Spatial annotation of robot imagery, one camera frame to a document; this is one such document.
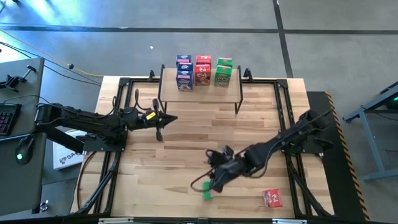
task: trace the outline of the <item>keyboard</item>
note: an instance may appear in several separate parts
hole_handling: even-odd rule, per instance
[[[18,103],[0,103],[0,136],[11,134],[21,107]]]

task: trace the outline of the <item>green cereal box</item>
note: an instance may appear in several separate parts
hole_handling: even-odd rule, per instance
[[[232,68],[224,65],[217,65],[215,86],[227,88],[231,79]]]
[[[224,66],[229,66],[232,67],[233,61],[231,58],[218,58],[217,59],[217,65],[224,65]]]

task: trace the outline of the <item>cereal box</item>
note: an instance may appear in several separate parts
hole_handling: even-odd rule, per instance
[[[195,85],[210,85],[210,76],[210,65],[195,65]]]
[[[232,67],[233,61],[231,58],[218,58],[217,65],[224,65]]]
[[[176,81],[179,91],[193,91],[193,78],[191,71],[177,70]]]
[[[192,71],[193,70],[193,65],[192,65],[191,62],[180,62],[177,65],[177,70]]]
[[[229,80],[231,79],[232,68],[223,65],[217,65],[215,86],[218,87],[228,87]]]
[[[262,193],[264,204],[268,208],[282,207],[282,197],[279,189],[269,189]]]
[[[211,66],[211,55],[197,55],[197,65],[209,64]]]
[[[178,65],[180,62],[191,62],[191,55],[177,55],[175,65]]]

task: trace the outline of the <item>green object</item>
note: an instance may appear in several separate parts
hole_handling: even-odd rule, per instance
[[[217,65],[214,85],[218,87],[228,87],[231,79],[232,68],[224,65]]]
[[[233,60],[231,58],[218,58],[217,59],[217,65],[225,65],[232,67]]]
[[[210,181],[204,181],[204,183],[203,183],[201,186],[202,186],[202,188],[203,188],[204,190],[210,189]],[[204,199],[204,200],[211,200],[211,199],[213,199],[213,196],[212,196],[212,194],[211,194],[211,190],[208,190],[208,191],[203,192],[203,199]]]

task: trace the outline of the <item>blue cereal box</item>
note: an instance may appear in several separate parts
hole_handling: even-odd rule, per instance
[[[193,91],[193,77],[191,71],[177,71],[177,88],[179,91]]]
[[[180,62],[191,62],[191,55],[177,55],[175,65],[178,65]]]
[[[177,70],[181,71],[191,71],[193,70],[193,65],[191,62],[180,62],[177,65]]]

